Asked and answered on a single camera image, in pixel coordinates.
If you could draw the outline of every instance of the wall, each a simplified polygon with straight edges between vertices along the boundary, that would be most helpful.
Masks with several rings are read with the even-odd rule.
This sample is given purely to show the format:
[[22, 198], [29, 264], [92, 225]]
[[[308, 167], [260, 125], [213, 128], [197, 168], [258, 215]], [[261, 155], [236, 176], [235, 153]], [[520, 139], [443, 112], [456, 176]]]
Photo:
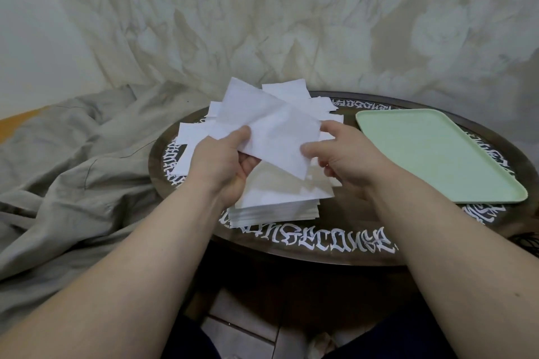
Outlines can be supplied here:
[[539, 165], [538, 0], [64, 0], [114, 85], [172, 79], [222, 97], [304, 77], [310, 89], [431, 104]]
[[107, 83], [58, 0], [0, 0], [0, 118]]

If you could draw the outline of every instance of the round table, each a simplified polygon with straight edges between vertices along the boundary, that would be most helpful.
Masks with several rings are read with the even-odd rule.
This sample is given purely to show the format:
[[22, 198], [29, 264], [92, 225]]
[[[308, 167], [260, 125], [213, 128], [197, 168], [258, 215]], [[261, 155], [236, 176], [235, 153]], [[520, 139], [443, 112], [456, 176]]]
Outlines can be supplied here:
[[[331, 97], [344, 115], [344, 123], [357, 127], [355, 114], [365, 110], [429, 108], [400, 99], [368, 94], [311, 91], [313, 97]], [[208, 108], [196, 111], [171, 125], [154, 143], [148, 160], [150, 178], [163, 197], [185, 180], [170, 172], [185, 145], [176, 145], [180, 122], [203, 122]], [[495, 132], [452, 113], [445, 112], [479, 146], [526, 187], [529, 197], [519, 204], [460, 205], [465, 213], [503, 235], [514, 234], [519, 221], [532, 216], [539, 206], [539, 177], [533, 164], [514, 145]], [[320, 200], [320, 217], [303, 222], [257, 224], [232, 229], [223, 213], [213, 240], [243, 251], [271, 254], [304, 261], [358, 266], [403, 265], [398, 245], [378, 220], [372, 207], [343, 188], [334, 188], [335, 197]]]

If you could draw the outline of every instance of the gray blanket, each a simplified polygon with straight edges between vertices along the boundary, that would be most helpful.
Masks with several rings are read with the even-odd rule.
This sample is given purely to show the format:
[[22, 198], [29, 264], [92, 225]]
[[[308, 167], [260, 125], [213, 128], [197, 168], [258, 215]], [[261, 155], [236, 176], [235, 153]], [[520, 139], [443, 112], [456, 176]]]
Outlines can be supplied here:
[[0, 145], [0, 334], [152, 211], [153, 142], [208, 104], [179, 84], [128, 85], [53, 105]]

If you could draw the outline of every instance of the green tray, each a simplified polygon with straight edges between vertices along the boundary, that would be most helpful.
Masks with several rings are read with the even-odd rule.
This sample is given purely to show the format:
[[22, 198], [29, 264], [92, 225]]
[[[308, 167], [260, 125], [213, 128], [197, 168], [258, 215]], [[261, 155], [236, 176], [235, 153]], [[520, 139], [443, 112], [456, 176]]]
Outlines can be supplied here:
[[455, 203], [517, 203], [526, 188], [436, 110], [359, 111], [356, 121], [397, 165]]

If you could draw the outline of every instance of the hand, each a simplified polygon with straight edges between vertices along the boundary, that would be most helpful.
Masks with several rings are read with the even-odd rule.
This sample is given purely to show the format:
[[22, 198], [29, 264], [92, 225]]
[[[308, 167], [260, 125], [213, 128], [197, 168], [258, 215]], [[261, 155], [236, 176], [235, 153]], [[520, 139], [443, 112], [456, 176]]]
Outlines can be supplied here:
[[326, 176], [339, 179], [343, 186], [360, 196], [364, 186], [398, 168], [354, 127], [324, 121], [320, 130], [329, 132], [335, 139], [303, 144], [301, 153], [307, 158], [318, 157]]
[[203, 139], [193, 153], [187, 180], [207, 185], [223, 209], [239, 200], [249, 173], [260, 163], [260, 159], [238, 152], [238, 145], [250, 136], [251, 129], [242, 126], [225, 138]]

